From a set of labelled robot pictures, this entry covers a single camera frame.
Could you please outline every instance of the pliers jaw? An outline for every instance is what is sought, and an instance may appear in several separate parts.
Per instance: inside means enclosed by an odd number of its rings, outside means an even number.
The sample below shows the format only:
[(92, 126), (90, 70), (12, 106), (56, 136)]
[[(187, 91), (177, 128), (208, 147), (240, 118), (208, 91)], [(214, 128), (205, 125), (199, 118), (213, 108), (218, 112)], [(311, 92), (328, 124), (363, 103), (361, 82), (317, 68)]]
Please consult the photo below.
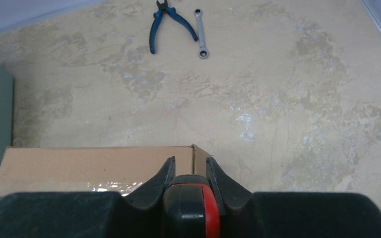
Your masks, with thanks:
[(176, 9), (174, 7), (169, 7), (167, 4), (167, 0), (164, 0), (163, 3), (157, 1), (158, 11), (154, 13), (154, 21), (151, 26), (150, 31), (150, 51), (152, 54), (155, 54), (155, 35), (157, 33), (157, 29), (160, 26), (161, 20), (163, 18), (163, 14), (167, 13), (172, 19), (180, 23), (184, 26), (192, 35), (194, 41), (198, 41), (198, 35), (196, 35), (192, 26), (187, 22), (183, 17), (176, 13)]

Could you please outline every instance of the cardboard box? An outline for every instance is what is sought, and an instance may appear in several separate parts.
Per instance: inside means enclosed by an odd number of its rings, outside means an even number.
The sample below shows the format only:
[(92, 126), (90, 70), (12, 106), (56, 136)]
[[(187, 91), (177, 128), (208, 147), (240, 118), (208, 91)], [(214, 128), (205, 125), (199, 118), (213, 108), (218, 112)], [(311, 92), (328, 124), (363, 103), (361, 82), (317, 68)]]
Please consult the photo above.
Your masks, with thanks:
[(197, 147), (7, 148), (0, 196), (33, 191), (119, 191), (127, 195), (176, 157), (176, 175), (205, 176), (210, 155)]

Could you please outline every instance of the brown box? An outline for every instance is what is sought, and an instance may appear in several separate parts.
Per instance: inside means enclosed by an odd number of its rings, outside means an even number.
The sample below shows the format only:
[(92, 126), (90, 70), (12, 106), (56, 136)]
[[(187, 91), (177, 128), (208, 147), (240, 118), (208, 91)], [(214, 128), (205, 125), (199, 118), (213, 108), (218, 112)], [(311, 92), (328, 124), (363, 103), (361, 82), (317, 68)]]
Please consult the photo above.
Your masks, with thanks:
[(209, 154), (175, 147), (7, 148), (0, 197), (33, 191), (119, 191), (127, 195), (176, 157), (176, 175), (205, 176)]

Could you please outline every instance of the beige floor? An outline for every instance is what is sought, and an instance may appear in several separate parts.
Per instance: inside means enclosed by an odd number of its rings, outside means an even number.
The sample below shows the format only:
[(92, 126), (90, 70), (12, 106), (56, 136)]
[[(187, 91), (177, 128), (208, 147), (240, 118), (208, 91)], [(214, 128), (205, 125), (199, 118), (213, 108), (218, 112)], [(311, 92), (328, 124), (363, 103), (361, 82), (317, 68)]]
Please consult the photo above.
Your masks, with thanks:
[(109, 1), (0, 34), (14, 144), (189, 145), (252, 191), (359, 191), (381, 208), (381, 35), (357, 0)]

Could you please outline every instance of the blue handle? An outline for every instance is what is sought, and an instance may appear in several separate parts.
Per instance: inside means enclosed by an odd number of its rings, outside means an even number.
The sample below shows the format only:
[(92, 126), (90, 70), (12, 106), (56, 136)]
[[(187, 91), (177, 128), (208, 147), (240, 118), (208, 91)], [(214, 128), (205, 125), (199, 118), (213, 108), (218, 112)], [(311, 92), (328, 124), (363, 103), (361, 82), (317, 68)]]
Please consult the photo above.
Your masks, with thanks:
[(160, 26), (162, 18), (163, 13), (161, 11), (154, 13), (154, 21), (152, 22), (150, 31), (150, 51), (152, 54), (155, 54), (155, 33), (157, 33), (157, 29)]
[(166, 9), (166, 11), (167, 11), (167, 14), (171, 18), (173, 18), (175, 21), (180, 23), (182, 26), (184, 26), (190, 32), (194, 41), (198, 41), (198, 36), (196, 35), (192, 26), (183, 17), (181, 17), (179, 14), (176, 13), (176, 9), (174, 7), (169, 7)]

